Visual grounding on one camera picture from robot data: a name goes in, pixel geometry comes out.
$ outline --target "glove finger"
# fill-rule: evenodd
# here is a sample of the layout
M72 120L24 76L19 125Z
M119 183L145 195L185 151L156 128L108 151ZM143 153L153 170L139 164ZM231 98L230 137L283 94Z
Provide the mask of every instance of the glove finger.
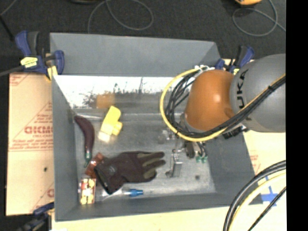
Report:
M160 160L159 157L151 158L151 159L149 159L149 160L143 162L142 167L147 167L148 165L150 165L150 164L152 164L152 163L155 163L155 162L157 162L157 161L159 161L159 160Z
M156 153L148 153L148 152L140 152L137 154L137 158L144 163L145 161L149 161L152 158L162 158L165 156L163 152L156 152Z
M152 168L156 169L158 167L161 167L163 165L166 164L166 161L165 160L158 160L158 161L154 161L152 162L151 164L147 164L143 167L144 171L148 171Z
M151 181L156 177L156 174L156 168L151 168L143 174L143 177L146 179L146 181Z

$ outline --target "black cable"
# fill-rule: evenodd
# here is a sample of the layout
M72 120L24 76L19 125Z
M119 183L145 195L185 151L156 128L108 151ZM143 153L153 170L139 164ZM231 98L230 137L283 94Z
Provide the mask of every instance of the black cable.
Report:
M265 210L261 213L261 215L255 220L255 222L251 225L248 231L251 231L260 221L261 219L270 211L270 209L274 206L274 204L281 198L281 196L286 192L287 187L284 187L279 194L271 201L271 203L265 208Z
M89 19L88 19L88 33L90 33L90 23L91 23L91 20L92 20L92 17L94 15L94 13L96 12L96 10L101 7L103 4L106 4L106 7L108 9L108 12L110 13L110 15L113 17L113 19L118 22L121 26L127 28L127 29L130 29L130 30L135 30L135 31L141 31L141 30L145 30L145 29L148 29L154 22L154 15L151 11L151 9L146 6L143 2L140 2L138 0L129 0L129 1L133 1L133 2L136 2L138 4L140 4L141 6L143 6L144 8L146 8L146 10L150 13L150 16L151 16L151 21L150 23L145 26L145 27L131 27L131 26L128 26L124 23L122 23L119 19L117 19L117 17L113 14L111 8L110 8L110 5L109 5L109 2L110 1L113 1L113 0L104 0L102 1L101 3L99 3L94 9L93 11L91 12L90 16L89 16Z
M10 73L19 72L22 69L23 69L23 66L18 66L18 67L11 68L9 70L2 71L2 72L0 72L0 77L4 76L4 75L8 75Z
M197 145L199 146L200 151L201 151L200 156L207 157L207 151L206 151L205 145L201 142L197 142Z
M231 203L229 210L227 212L223 231L228 231L229 227L231 225L231 221L233 219L233 216L235 214L236 208L239 206L241 201L244 199L244 197L247 195L247 193L251 190L251 187L258 183L258 181L262 180L266 176L272 175L274 173L277 173L279 171L286 169L286 160L280 161L274 165L271 165L267 167L266 169L262 170L260 173L255 175L254 178L252 178L235 196L233 202Z
M178 82L178 84L174 87L173 91L171 92L169 102L167 103L165 108L166 118L180 132L186 131L186 128L183 127L182 124L176 121L175 108L188 97L188 95L185 95L184 98L182 98L180 101L177 102L177 100L183 95L185 90L193 83L193 81L190 83L188 81L194 76L195 73L188 74Z
M9 27L6 25L4 19L2 18L2 15L0 14L0 21L1 21L1 24L3 25L5 31L7 32L7 34L9 35L10 37L10 41L14 41L14 35L13 33L11 32L11 30L9 29Z
M13 2L11 2L11 4L4 10L0 13L0 15L4 15L15 3L16 3L17 0L13 0Z

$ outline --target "blue clamp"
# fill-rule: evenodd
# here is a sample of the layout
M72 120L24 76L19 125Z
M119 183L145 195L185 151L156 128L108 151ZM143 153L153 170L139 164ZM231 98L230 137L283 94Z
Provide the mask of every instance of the blue clamp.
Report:
M46 213L54 208L54 202L46 204L33 211L34 218L24 224L22 227L17 228L15 231L37 231L40 228L48 224L48 230L51 230L51 216Z
M223 70L224 64L225 64L225 61L220 58L215 64L215 69Z
M64 52L63 51L55 51L51 56L43 58L41 55L38 55L36 46L37 46L37 37L39 32L28 32L21 31L15 36L15 43L18 49L20 49L24 55L24 57L34 57L35 62L31 64L31 66L23 65L24 72L39 72L49 76L48 74L48 66L46 66L45 62L53 60L55 61L55 66L58 74L60 75L64 69Z
M237 57L233 64L229 67L229 72L233 73L234 70L241 69L245 64L249 63L255 56L255 51L250 46L240 46Z

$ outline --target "black floor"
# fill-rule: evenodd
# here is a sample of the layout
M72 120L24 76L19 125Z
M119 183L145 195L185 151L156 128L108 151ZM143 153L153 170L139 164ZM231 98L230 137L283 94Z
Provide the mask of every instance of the black floor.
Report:
M255 58L286 52L286 0L263 0L254 9L241 8L232 0L108 0L118 23L106 3L75 4L69 0L0 0L0 14L13 35L22 30L39 31L39 49L49 49L50 32L96 33L199 39L214 41L223 58L236 56L239 45L251 46ZM272 30L277 18L277 25ZM144 28L133 30L127 27ZM0 71L19 65L21 52L0 24ZM7 163L8 79L0 77L0 225L14 230L31 217L4 217Z

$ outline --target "gray bin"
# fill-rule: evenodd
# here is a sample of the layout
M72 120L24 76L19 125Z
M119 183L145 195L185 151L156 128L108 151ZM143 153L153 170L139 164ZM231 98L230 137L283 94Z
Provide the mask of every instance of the gray bin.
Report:
M100 149L108 156L136 149L163 150L167 164L158 169L159 174L153 181L130 186L143 189L143 196L111 196L102 202L81 205L78 183L84 164L83 138L72 114L91 117L98 130L104 111L72 105L60 80L65 80L67 75L101 76L102 79L106 76L174 77L197 64L214 65L219 54L215 43L206 41L57 33L51 34L51 52L54 50L65 53L63 76L52 82L56 221L229 205L254 176L244 137L240 134L228 140L219 136L209 141L205 164L184 156L180 177L166 177L164 173L174 144L173 141L157 143L157 133L164 127L158 112L160 93L141 93L134 98L122 95L117 98L123 112L123 130L118 141L112 148L96 142L93 154Z

